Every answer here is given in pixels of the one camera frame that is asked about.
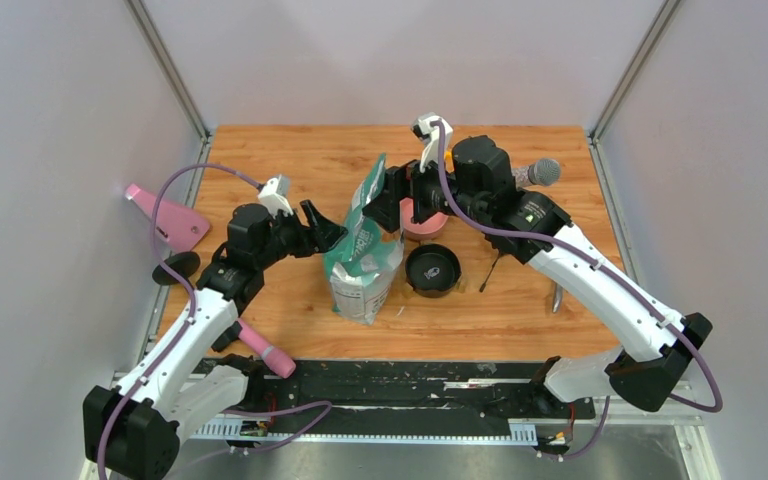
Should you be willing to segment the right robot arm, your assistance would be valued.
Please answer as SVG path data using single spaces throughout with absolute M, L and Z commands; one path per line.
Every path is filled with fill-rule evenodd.
M 584 397 L 617 395 L 657 412 L 712 331 L 700 313 L 683 315 L 635 284 L 587 239 L 570 215 L 547 195 L 517 186 L 508 153 L 488 136 L 459 141 L 453 169 L 441 160 L 414 160 L 384 173 L 364 214 L 393 232 L 401 203 L 413 217 L 457 216 L 481 231 L 492 247 L 542 273 L 574 296 L 617 338 L 619 347 L 581 358 L 552 357 L 533 378 L 531 403 L 556 417 Z

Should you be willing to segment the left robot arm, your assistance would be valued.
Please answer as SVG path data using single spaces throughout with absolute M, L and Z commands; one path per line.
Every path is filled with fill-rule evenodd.
M 194 298 L 170 330 L 113 388 L 94 387 L 83 401 L 84 448 L 101 474 L 162 479 L 180 447 L 221 411 L 258 411 L 266 386 L 229 365 L 193 385 L 187 380 L 207 349 L 231 327 L 263 288 L 266 269 L 292 256 L 323 254 L 346 236 L 345 227 L 301 203 L 272 214 L 257 203 L 237 207 L 227 239 L 201 273 Z

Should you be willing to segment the green dog food bag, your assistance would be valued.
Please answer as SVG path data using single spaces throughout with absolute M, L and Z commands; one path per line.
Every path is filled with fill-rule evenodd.
M 324 259 L 332 310 L 363 325 L 374 323 L 404 255 L 401 232 L 387 240 L 381 227 L 363 213 L 383 190 L 385 172 L 386 155 L 381 154 L 352 196 L 343 221 L 347 234 Z

